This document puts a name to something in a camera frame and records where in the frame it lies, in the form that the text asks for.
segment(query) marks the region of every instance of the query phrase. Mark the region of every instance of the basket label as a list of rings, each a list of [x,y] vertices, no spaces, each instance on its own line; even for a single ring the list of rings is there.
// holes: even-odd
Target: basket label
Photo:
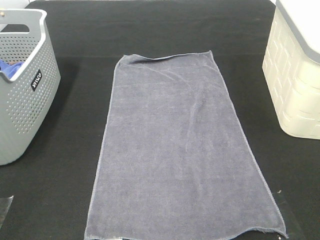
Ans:
[[[31,82],[31,88],[32,88],[33,91],[36,90],[36,88],[38,87],[41,79],[42,79],[42,73],[41,73],[41,71],[39,69],[38,72],[36,73],[34,79]]]

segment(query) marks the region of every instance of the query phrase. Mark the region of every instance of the gray laundry basket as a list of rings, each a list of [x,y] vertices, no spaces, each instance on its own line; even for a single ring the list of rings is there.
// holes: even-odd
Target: gray laundry basket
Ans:
[[[24,64],[10,79],[0,71],[0,165],[19,158],[44,120],[60,82],[45,18],[38,9],[0,10],[0,24],[29,32],[0,32],[0,59]]]

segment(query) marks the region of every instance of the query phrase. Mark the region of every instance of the microfiber towel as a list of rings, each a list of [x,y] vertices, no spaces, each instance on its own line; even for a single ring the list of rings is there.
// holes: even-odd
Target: microfiber towel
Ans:
[[[116,65],[85,240],[286,235],[211,51]]]
[[[17,62],[14,64],[7,64],[0,59],[0,71],[3,72],[9,79],[11,79],[24,62]]]

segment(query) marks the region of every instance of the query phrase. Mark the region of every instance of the laundry basket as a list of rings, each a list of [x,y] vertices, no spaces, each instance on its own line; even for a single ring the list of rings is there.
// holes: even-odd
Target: laundry basket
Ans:
[[[287,134],[320,139],[320,1],[277,0],[262,69]]]
[[[39,9],[0,10],[0,24],[29,32],[0,32],[0,59],[24,62],[8,78],[0,71],[0,165],[19,158],[38,131],[60,82],[45,18]]]

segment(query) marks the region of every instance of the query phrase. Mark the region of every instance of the black fabric surface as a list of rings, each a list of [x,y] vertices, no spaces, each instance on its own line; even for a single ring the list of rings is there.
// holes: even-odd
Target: black fabric surface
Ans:
[[[320,141],[280,129],[262,72],[272,3],[35,1],[28,8],[48,12],[61,82],[25,154],[0,166],[0,197],[14,195],[1,240],[83,239],[117,61],[208,50],[271,191],[282,191],[307,240],[320,239]],[[277,238],[251,231],[236,239]]]

